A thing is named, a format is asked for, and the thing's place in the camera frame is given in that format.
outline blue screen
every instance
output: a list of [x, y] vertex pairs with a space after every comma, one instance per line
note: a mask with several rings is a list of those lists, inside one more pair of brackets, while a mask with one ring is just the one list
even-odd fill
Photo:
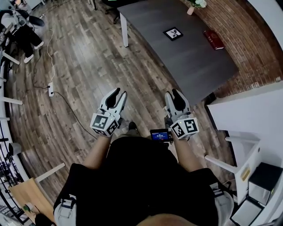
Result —
[[152, 134], [153, 140], [165, 140], [168, 139], [168, 134], [166, 132], [156, 132]]

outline brick wall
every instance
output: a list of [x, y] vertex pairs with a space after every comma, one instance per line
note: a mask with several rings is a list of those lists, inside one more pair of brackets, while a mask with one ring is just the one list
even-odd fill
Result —
[[240, 93], [283, 79], [283, 52], [272, 31], [246, 0], [207, 0], [195, 13], [222, 39], [239, 72], [214, 93]]

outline pink vase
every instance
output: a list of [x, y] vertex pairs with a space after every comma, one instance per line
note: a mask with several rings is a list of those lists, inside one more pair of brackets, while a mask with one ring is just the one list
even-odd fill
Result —
[[193, 12], [194, 12], [194, 10], [195, 10], [195, 7], [191, 6], [191, 7], [189, 7], [187, 13], [188, 13], [189, 15], [192, 15]]

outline person's foot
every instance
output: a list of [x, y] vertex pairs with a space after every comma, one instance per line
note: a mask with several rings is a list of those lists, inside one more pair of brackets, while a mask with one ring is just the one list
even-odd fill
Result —
[[32, 54], [30, 57], [26, 57], [23, 61], [24, 63], [28, 63], [32, 58], [34, 57], [34, 55]]
[[44, 42], [42, 41], [38, 46], [35, 46], [34, 49], [38, 49], [38, 48], [40, 48], [43, 45], [44, 45]]
[[130, 124], [129, 124], [129, 130], [131, 130], [131, 129], [138, 130], [137, 125], [134, 122], [130, 122]]

